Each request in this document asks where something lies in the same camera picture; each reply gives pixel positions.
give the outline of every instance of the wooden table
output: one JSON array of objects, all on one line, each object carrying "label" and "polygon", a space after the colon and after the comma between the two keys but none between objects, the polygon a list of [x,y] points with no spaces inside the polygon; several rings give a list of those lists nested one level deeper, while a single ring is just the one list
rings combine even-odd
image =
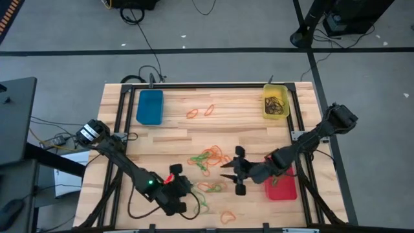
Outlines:
[{"label": "wooden table", "polygon": [[[121,84],[107,84],[103,91],[98,119],[106,123],[113,131]],[[306,130],[310,130],[321,120],[318,102],[310,82],[296,83],[301,114]],[[127,214],[127,202],[131,192],[131,179],[124,175],[120,195],[116,229],[148,228],[150,223],[157,228],[260,228],[263,223],[270,227],[305,227],[305,218],[301,202],[298,181],[296,188],[298,198],[294,201],[269,201],[262,184],[254,184],[250,179],[245,181],[247,195],[236,196],[234,184],[220,177],[220,173],[232,173],[231,168],[210,168],[211,175],[205,177],[197,166],[187,165],[186,161],[198,155],[206,148],[218,145],[224,154],[234,156],[237,145],[246,149],[247,159],[262,161],[270,151],[290,145],[289,130],[286,120],[267,120],[262,117],[261,88],[229,88],[229,89],[165,89],[164,115],[161,126],[142,126],[136,119],[139,91],[135,94],[133,117],[130,132],[139,135],[138,140],[128,142],[127,156],[138,166],[157,172],[161,177],[169,175],[170,164],[182,163],[184,175],[193,183],[226,182],[228,188],[221,193],[205,194],[210,206],[207,214],[202,214],[193,221],[188,221],[178,214],[167,217],[162,210],[157,210],[144,219],[131,219]],[[124,109],[127,108],[128,97],[125,98]],[[210,116],[204,116],[207,108],[214,104]],[[197,108],[199,114],[187,119],[186,113]],[[295,129],[298,130],[295,112]],[[125,113],[120,129],[124,128]],[[330,153],[328,144],[318,148]],[[97,152],[92,151],[89,160],[95,158]],[[314,153],[314,171],[320,195],[332,208],[335,214],[347,221],[347,215],[336,178],[332,160],[319,152]],[[82,223],[91,213],[102,195],[102,187],[107,167],[106,157],[99,157],[87,168],[83,180],[74,226]],[[316,213],[312,197],[308,193],[312,219],[316,222]],[[182,198],[187,203],[186,215],[193,215],[196,205],[192,196]],[[109,222],[111,200],[107,205],[105,222]],[[154,209],[157,204],[148,203],[140,194],[134,192],[131,209],[136,216]],[[237,220],[224,225],[220,221],[221,213],[231,210]]]}]

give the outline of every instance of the blue plastic bin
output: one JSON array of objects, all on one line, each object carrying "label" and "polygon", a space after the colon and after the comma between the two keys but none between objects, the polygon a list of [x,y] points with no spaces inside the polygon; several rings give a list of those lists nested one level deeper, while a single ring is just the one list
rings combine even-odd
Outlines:
[{"label": "blue plastic bin", "polygon": [[136,120],[143,125],[161,125],[164,95],[161,90],[140,91]]}]

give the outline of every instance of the concrete floor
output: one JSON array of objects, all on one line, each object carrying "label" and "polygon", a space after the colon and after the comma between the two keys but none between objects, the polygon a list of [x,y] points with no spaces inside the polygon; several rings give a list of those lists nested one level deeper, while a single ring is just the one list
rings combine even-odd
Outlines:
[{"label": "concrete floor", "polygon": [[[196,1],[201,9],[209,9],[211,2]],[[306,13],[311,1],[300,3]],[[384,42],[390,47],[414,46],[413,10],[414,1],[396,0],[375,24],[376,31],[357,47],[382,47]],[[217,0],[207,17],[199,15],[189,0],[161,1],[142,22],[154,49],[292,47],[289,36],[297,27],[290,0]],[[355,38],[345,37],[340,43],[348,45]],[[147,49],[147,45],[137,27],[126,25],[116,10],[106,10],[99,0],[26,0],[0,45],[1,51],[100,49]],[[316,59],[325,56],[317,54]],[[275,81],[298,81],[309,68],[306,54],[158,57],[167,82],[265,81],[272,74]],[[357,128],[338,140],[361,225],[414,228],[413,60],[413,53],[332,54],[318,65],[328,103],[345,104],[360,117]],[[37,77],[33,115],[83,124],[96,118],[104,84],[137,74],[142,65],[156,65],[154,57],[0,57],[0,81]],[[312,74],[304,80],[312,81]],[[61,132],[49,126],[31,127],[43,139]],[[77,127],[67,129],[75,132]],[[64,222],[73,215],[76,202],[71,196],[42,208],[39,227]]]}]

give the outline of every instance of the red container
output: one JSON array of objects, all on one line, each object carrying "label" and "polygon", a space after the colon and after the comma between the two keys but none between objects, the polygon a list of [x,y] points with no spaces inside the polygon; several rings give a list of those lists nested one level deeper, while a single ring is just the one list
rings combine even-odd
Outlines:
[{"label": "red container", "polygon": [[[292,167],[287,170],[287,173],[293,175]],[[265,180],[266,196],[272,201],[296,200],[298,195],[296,193],[295,178],[286,175],[278,179],[275,186],[272,186],[273,177]]]}]

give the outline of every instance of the yellow plastic bin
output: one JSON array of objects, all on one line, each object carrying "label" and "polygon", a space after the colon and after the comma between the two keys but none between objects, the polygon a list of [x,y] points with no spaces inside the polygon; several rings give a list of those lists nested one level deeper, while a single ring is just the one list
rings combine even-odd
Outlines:
[{"label": "yellow plastic bin", "polygon": [[289,116],[287,92],[284,85],[266,84],[263,87],[263,118],[278,120]]}]

